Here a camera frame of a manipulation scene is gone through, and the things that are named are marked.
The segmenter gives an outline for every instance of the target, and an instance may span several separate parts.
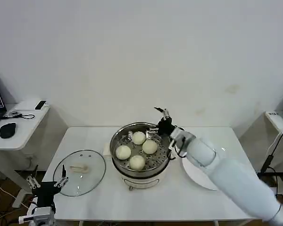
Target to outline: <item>white wall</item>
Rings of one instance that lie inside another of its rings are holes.
[[[0,79],[68,126],[156,122],[161,106],[240,136],[283,100],[283,0],[0,0]]]

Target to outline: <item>small white table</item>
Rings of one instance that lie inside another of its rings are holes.
[[[2,139],[0,137],[0,172],[22,188],[13,204],[13,207],[18,207],[18,205],[20,205],[19,201],[21,201],[27,193],[31,192],[31,189],[26,180],[11,168],[12,164],[9,163],[1,152],[6,150],[18,151],[22,149],[42,121],[48,109],[49,106],[44,107],[41,111],[18,111],[22,114],[35,115],[33,119],[27,120],[23,118],[16,118],[0,121],[0,128],[7,123],[15,122],[17,124],[14,136],[8,139]]]
[[[43,181],[52,181],[55,168],[69,154],[83,149],[100,153],[118,128],[69,128],[50,163]],[[210,139],[227,150],[231,158],[254,169],[231,128],[185,128]],[[171,161],[160,184],[144,190],[129,191],[105,157],[106,174],[91,192],[78,197],[55,195],[57,220],[80,221],[208,221],[252,219],[220,191],[194,183],[184,172],[181,161]]]

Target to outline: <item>steamed bun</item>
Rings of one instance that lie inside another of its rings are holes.
[[[142,145],[142,150],[146,154],[154,154],[157,151],[157,144],[153,140],[146,140]]]
[[[126,145],[121,145],[116,150],[116,156],[119,160],[125,160],[131,156],[131,149]]]
[[[143,132],[135,132],[132,136],[132,141],[136,145],[141,145],[146,140],[146,135]]]
[[[129,166],[132,170],[140,171],[145,165],[146,161],[141,155],[135,155],[129,160]]]

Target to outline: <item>white robotic arm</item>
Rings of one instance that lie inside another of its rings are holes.
[[[283,225],[283,206],[275,198],[273,191],[257,175],[234,159],[226,158],[222,148],[209,141],[175,128],[170,135],[172,142],[180,145],[177,153],[185,156],[200,168],[210,180],[232,201],[249,215]]]

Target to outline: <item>metal pot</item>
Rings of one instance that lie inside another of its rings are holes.
[[[110,141],[110,152],[112,162],[116,169],[123,175],[134,179],[147,179],[161,173],[169,164],[170,150],[168,149],[170,140],[168,136],[159,136],[149,133],[150,128],[155,128],[155,124],[147,122],[135,122],[119,129]],[[132,142],[133,133],[140,131],[146,134],[147,139],[155,141],[158,149],[154,154],[146,154],[142,151],[142,145],[136,145]],[[116,157],[116,149],[121,145],[127,145],[131,148],[131,157],[141,155],[145,158],[146,165],[141,171],[129,168],[129,159],[119,160]]]

